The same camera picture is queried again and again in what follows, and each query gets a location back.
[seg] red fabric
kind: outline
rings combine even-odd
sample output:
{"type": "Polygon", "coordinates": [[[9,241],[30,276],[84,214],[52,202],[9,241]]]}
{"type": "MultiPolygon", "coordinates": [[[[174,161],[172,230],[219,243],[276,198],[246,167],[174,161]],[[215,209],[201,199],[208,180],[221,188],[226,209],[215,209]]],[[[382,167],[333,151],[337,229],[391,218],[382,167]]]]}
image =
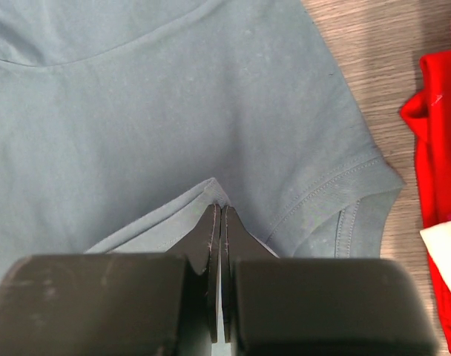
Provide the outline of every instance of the red fabric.
{"type": "MultiPolygon", "coordinates": [[[[451,51],[422,57],[424,89],[402,108],[417,136],[415,170],[424,227],[451,220],[451,51]]],[[[451,292],[428,256],[438,316],[451,352],[451,292]]]]}

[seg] folded fabric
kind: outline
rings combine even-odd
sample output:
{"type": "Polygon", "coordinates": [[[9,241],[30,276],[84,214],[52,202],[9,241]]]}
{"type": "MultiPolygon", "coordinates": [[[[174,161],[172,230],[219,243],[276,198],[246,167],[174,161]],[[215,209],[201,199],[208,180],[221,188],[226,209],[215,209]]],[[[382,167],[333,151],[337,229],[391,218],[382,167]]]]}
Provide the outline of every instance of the folded fabric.
{"type": "Polygon", "coordinates": [[[429,255],[451,291],[451,221],[420,231],[429,255]]]}
{"type": "Polygon", "coordinates": [[[166,246],[129,224],[210,177],[280,256],[379,255],[402,181],[300,0],[0,0],[0,279],[166,246]]]}
{"type": "MultiPolygon", "coordinates": [[[[424,227],[451,220],[451,51],[422,57],[424,90],[401,115],[417,136],[415,170],[424,227]]],[[[451,352],[451,291],[432,255],[429,269],[438,316],[451,352]]]]}

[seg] wooden surface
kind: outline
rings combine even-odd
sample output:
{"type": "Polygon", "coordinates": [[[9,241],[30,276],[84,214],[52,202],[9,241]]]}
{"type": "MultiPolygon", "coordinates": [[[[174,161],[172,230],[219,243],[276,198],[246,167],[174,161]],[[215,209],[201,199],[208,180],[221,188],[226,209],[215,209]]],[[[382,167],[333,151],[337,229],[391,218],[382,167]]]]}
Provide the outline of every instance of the wooden surface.
{"type": "Polygon", "coordinates": [[[451,0],[303,0],[344,72],[389,164],[407,186],[387,220],[382,257],[415,278],[449,355],[435,309],[413,166],[414,136],[398,110],[422,87],[418,60],[451,48],[451,0]]]}

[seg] gray shirt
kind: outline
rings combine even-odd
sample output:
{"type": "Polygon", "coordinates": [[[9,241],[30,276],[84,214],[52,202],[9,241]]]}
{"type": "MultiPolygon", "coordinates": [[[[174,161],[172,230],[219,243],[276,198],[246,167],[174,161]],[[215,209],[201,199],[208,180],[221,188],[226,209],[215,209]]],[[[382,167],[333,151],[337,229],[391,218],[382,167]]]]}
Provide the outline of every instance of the gray shirt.
{"type": "Polygon", "coordinates": [[[0,0],[0,279],[211,202],[281,256],[377,257],[401,186],[299,0],[0,0]]]}

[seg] blue-gray t-shirt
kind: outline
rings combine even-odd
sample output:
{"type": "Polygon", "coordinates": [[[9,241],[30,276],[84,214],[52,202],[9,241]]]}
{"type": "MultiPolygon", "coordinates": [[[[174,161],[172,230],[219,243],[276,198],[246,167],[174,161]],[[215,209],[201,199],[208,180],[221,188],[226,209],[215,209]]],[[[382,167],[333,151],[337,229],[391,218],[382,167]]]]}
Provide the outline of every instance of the blue-gray t-shirt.
{"type": "Polygon", "coordinates": [[[0,0],[0,279],[211,202],[281,256],[377,257],[401,186],[299,0],[0,0]]]}

